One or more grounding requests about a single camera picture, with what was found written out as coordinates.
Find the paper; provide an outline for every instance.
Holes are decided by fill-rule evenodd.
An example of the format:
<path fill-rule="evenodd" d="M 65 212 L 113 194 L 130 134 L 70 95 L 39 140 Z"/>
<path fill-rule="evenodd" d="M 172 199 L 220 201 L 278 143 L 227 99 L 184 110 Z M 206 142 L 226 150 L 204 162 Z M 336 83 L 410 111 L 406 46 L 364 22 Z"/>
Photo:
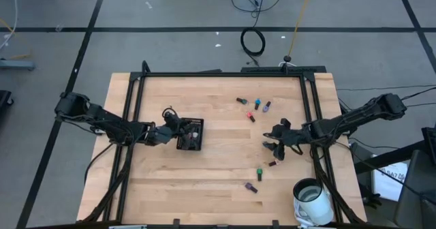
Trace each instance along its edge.
<path fill-rule="evenodd" d="M 404 183 L 407 174 L 407 164 L 396 163 L 380 168 L 380 170 L 388 173 L 391 177 Z M 373 170 L 373 193 L 380 194 L 381 198 L 397 201 L 400 197 L 403 185 L 387 177 L 377 170 Z"/>

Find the gray floor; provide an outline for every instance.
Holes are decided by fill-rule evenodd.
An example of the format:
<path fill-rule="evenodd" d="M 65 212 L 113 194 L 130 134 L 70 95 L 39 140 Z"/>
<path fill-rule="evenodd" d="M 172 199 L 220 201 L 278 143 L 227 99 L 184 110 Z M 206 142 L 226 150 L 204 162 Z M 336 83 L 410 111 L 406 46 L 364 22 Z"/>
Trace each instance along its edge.
<path fill-rule="evenodd" d="M 265 0 L 270 6 L 275 0 Z M 260 15 L 258 26 L 294 26 L 304 0 L 281 0 Z M 436 27 L 435 0 L 409 0 L 423 27 Z M 18 0 L 19 27 L 87 27 L 96 0 Z M 250 8 L 243 0 L 236 3 Z M 0 18 L 13 24 L 13 0 L 0 0 Z M 254 19 L 235 10 L 230 0 L 104 0 L 96 27 L 245 27 Z M 413 27 L 401 0 L 311 0 L 303 27 Z M 14 228 L 50 133 L 59 94 L 65 89 L 83 33 L 20 33 L 33 49 L 37 69 L 0 71 L 0 89 L 13 92 L 0 129 L 0 221 Z M 75 91 L 103 104 L 110 75 L 140 69 L 146 59 L 154 72 L 221 68 L 237 72 L 250 59 L 239 44 L 239 32 L 93 33 Z M 276 66 L 292 34 L 265 32 L 261 66 Z M 426 33 L 436 46 L 436 33 Z M 247 43 L 259 46 L 248 35 Z M 1 57 L 27 52 L 18 39 Z M 325 65 L 337 88 L 395 87 L 436 84 L 436 73 L 416 33 L 299 33 L 293 51 L 296 65 Z M 408 95 L 421 89 L 390 90 Z M 351 107 L 390 91 L 338 91 Z M 407 104 L 435 102 L 436 93 Z M 355 137 L 372 145 L 405 146 L 422 139 L 420 128 L 434 126 L 436 106 L 410 108 L 395 122 L 375 121 Z M 95 138 L 62 125 L 28 226 L 72 223 L 83 189 L 83 174 Z M 385 149 L 374 150 L 383 153 Z"/>

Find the black floor stripe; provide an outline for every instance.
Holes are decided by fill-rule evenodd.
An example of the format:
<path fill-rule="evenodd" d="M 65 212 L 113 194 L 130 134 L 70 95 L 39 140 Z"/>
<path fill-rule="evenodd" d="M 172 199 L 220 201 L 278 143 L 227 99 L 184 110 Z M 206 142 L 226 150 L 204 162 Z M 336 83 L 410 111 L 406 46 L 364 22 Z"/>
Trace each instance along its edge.
<path fill-rule="evenodd" d="M 100 7 L 102 6 L 102 3 L 103 0 L 97 0 L 95 4 L 93 14 L 88 24 L 87 31 L 83 38 L 82 46 L 79 49 L 76 62 L 74 63 L 71 76 L 69 77 L 68 84 L 65 89 L 66 91 L 71 91 L 74 88 L 74 83 L 76 82 L 78 71 L 80 69 L 80 66 L 82 65 L 84 54 L 87 51 L 89 38 L 91 37 L 92 34 L 92 28 L 94 27 L 95 22 L 97 21 L 97 17 L 100 11 Z M 47 169 L 48 162 L 50 161 L 50 156 L 52 154 L 53 147 L 55 146 L 57 135 L 60 129 L 61 129 L 61 123 L 55 121 L 52 130 L 50 132 L 50 135 L 48 137 L 46 147 L 42 154 L 40 164 L 37 168 L 35 178 L 33 179 L 32 186 L 30 188 L 29 193 L 27 194 L 25 205 L 21 211 L 20 218 L 18 219 L 18 223 L 16 226 L 17 229 L 26 228 L 27 222 L 29 221 L 33 205 L 35 204 L 37 194 L 40 190 L 41 183 L 44 178 L 44 173 Z"/>
<path fill-rule="evenodd" d="M 164 33 L 164 32 L 241 32 L 246 27 L 93 27 L 91 32 L 108 33 Z M 263 32 L 293 32 L 295 27 L 257 27 Z M 56 31 L 54 27 L 17 27 L 16 32 L 34 33 L 64 33 L 87 32 L 84 27 L 65 27 Z M 331 33 L 410 33 L 410 32 L 436 32 L 436 27 L 299 27 L 298 32 L 331 32 Z"/>
<path fill-rule="evenodd" d="M 429 31 L 424 31 L 424 29 L 421 29 L 420 23 L 418 22 L 418 19 L 416 18 L 416 15 L 414 11 L 412 10 L 409 0 L 401 0 L 403 2 L 404 8 L 407 11 L 407 14 L 409 14 L 411 23 L 414 25 L 414 28 L 417 29 L 418 37 L 420 38 L 422 47 L 424 48 L 425 53 L 427 54 L 427 57 L 429 58 L 430 64 L 433 67 L 433 70 L 436 72 L 436 57 L 433 52 L 433 49 L 431 48 L 429 41 L 425 37 L 424 32 L 430 32 L 434 28 L 427 28 Z"/>

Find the yellow cable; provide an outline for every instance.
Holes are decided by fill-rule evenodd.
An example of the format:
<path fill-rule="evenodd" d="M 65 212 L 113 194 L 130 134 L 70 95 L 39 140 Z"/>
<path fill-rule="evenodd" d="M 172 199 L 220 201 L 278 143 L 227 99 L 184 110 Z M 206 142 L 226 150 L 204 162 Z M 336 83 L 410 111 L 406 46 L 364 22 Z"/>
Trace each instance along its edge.
<path fill-rule="evenodd" d="M 0 18 L 0 22 L 3 24 L 3 26 L 5 26 L 11 33 L 10 35 L 13 35 L 15 32 L 14 30 L 3 20 Z M 32 56 L 32 48 L 30 47 L 29 43 L 27 43 L 24 39 L 21 40 L 24 44 L 26 44 L 26 46 L 29 48 L 29 54 L 27 55 L 15 55 L 10 57 L 9 59 L 24 59 L 24 58 L 28 58 L 30 56 Z"/>
<path fill-rule="evenodd" d="M 300 16 L 298 17 L 297 23 L 295 24 L 295 30 L 294 30 L 294 35 L 292 36 L 291 48 L 289 49 L 289 53 L 287 54 L 288 56 L 291 55 L 292 49 L 294 48 L 294 42 L 295 42 L 295 39 L 297 37 L 298 26 L 300 24 L 300 21 L 302 19 L 302 15 L 305 12 L 306 5 L 308 2 L 309 2 L 309 0 L 305 0 L 304 4 L 302 5 L 301 11 L 300 11 Z"/>

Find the wooden tabletop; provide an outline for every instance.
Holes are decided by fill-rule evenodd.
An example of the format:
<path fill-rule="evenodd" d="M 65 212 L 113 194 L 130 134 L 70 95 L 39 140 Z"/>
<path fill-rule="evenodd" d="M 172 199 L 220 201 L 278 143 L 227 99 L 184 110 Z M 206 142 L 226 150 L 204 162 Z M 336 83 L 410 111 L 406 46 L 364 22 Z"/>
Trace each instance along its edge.
<path fill-rule="evenodd" d="M 332 74 L 316 74 L 317 90 L 324 118 L 341 114 Z M 129 74 L 113 74 L 104 108 L 121 116 Z M 310 85 L 307 83 L 312 117 L 315 118 Z M 249 100 L 242 105 L 235 99 Z M 254 110 L 254 100 L 271 101 L 270 110 Z M 287 118 L 292 128 L 305 122 L 301 88 L 297 78 L 150 77 L 145 88 L 139 121 L 164 124 L 161 112 L 172 106 L 180 117 L 204 119 L 201 151 L 176 149 L 176 140 L 155 147 L 137 144 L 129 177 L 123 215 L 124 224 L 281 225 L 298 224 L 294 218 L 292 188 L 301 179 L 315 177 L 309 145 L 303 155 L 285 149 L 281 165 L 269 167 L 273 154 L 262 146 L 270 132 Z M 252 123 L 246 116 L 251 111 Z M 97 137 L 93 156 L 108 145 Z M 330 148 L 337 189 L 348 205 L 366 220 L 350 152 L 341 145 Z M 78 219 L 86 217 L 108 189 L 114 148 L 99 158 L 89 171 Z M 257 181 L 257 168 L 263 169 Z M 259 190 L 244 187 L 246 182 Z M 114 196 L 114 218 L 119 195 Z"/>

